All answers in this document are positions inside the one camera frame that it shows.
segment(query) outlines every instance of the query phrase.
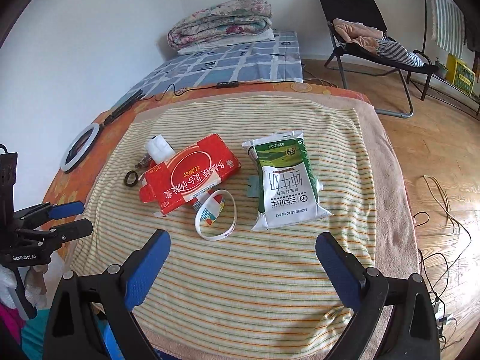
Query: white wristband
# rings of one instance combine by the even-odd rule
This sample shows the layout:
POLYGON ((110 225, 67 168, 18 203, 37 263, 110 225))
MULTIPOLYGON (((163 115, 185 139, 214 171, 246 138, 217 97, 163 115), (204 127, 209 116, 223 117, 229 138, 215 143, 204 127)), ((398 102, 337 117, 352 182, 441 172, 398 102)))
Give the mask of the white wristband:
POLYGON ((218 191, 215 191, 214 193, 212 193, 208 197, 208 199, 205 200, 205 203, 202 204, 202 206, 200 207, 200 210, 198 210, 198 212, 195 216, 195 230, 197 230, 197 233, 200 237, 202 237, 203 239, 205 239, 207 241, 219 241, 221 239, 224 239, 225 237, 228 237, 232 233, 232 231, 234 230, 236 224, 237 224, 237 205, 235 204, 235 200, 234 200, 232 194, 230 192, 228 192, 227 190, 218 190, 218 191), (207 237, 207 236, 203 235, 201 230, 200 230, 200 220, 202 218, 202 214, 205 211, 205 208, 206 208, 207 204, 210 202, 210 200, 212 200, 217 195, 227 195, 227 196, 230 197, 230 199, 232 199, 232 202, 233 202, 233 223, 232 223, 232 226, 230 226, 230 228, 225 233, 222 233, 220 235, 214 235, 213 237, 207 237))

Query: blue plaid bed sheet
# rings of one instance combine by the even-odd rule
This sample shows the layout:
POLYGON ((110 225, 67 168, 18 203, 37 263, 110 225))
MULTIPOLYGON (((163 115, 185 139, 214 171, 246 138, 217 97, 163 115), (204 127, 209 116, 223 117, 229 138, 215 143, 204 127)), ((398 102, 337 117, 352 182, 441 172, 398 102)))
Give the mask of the blue plaid bed sheet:
POLYGON ((276 31, 275 40, 217 47, 166 61, 133 86, 115 105, 137 90, 146 96, 163 93, 170 84, 193 88, 225 81, 297 81, 302 83, 297 34, 276 31))

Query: floral quilt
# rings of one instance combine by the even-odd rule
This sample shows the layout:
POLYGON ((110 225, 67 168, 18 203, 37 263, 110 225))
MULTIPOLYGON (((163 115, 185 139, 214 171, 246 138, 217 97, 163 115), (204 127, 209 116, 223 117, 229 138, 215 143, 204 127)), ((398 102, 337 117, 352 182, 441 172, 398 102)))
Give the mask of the floral quilt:
POLYGON ((256 35, 272 27, 272 5, 264 0, 231 0, 202 9, 170 30, 169 45, 178 50, 229 35, 256 35))

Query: potted plant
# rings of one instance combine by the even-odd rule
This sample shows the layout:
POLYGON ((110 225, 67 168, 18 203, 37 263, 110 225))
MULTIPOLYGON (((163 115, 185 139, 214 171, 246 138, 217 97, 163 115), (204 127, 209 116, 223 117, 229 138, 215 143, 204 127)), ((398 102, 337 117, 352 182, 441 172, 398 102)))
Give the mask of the potted plant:
POLYGON ((438 72, 436 72, 435 75, 444 80, 448 70, 446 66, 438 60, 438 57, 435 61, 435 66, 438 66, 438 72))

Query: black hair tie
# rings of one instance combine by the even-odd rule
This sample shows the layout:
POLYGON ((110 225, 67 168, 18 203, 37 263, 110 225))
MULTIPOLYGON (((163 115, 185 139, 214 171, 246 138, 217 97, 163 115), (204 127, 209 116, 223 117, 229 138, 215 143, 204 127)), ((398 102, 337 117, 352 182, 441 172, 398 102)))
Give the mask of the black hair tie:
POLYGON ((129 171, 125 175, 125 178, 123 179, 123 183, 128 187, 134 187, 138 183, 138 173, 135 172, 134 170, 129 171), (128 179, 130 178, 131 175, 135 175, 135 180, 133 182, 129 183, 128 179))

